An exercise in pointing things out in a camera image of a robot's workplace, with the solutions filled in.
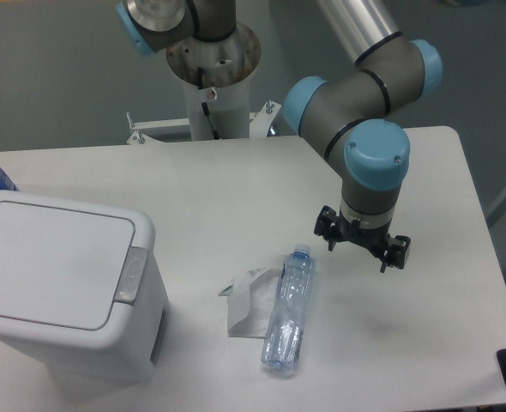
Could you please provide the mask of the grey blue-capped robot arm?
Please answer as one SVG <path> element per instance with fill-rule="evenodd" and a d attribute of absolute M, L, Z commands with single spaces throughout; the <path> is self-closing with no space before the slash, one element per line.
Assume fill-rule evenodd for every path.
<path fill-rule="evenodd" d="M 282 111 L 340 176 L 340 207 L 322 208 L 314 232 L 329 245 L 351 242 L 403 268 L 411 240 L 392 236 L 390 222 L 409 167 L 410 142 L 391 112 L 425 97 L 440 83 L 443 62 L 423 40 L 408 40 L 380 1 L 319 4 L 355 71 L 331 84 L 308 76 L 284 99 Z M 164 52 L 184 84 L 191 136 L 250 136 L 247 81 L 261 47 L 240 23 L 233 1 L 121 1 L 117 15 L 136 49 Z"/>

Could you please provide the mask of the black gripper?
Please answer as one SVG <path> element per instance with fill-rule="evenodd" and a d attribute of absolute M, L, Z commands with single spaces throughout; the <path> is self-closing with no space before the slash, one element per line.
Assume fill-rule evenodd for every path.
<path fill-rule="evenodd" d="M 351 242 L 365 248 L 381 260 L 381 273 L 387 268 L 403 270 L 409 257 L 411 238 L 405 235 L 389 236 L 390 224 L 391 221 L 388 221 L 383 226 L 365 229 L 347 221 L 343 214 L 339 214 L 338 223 L 336 212 L 325 205 L 316 218 L 314 234 L 328 243 L 329 251 L 340 242 Z"/>

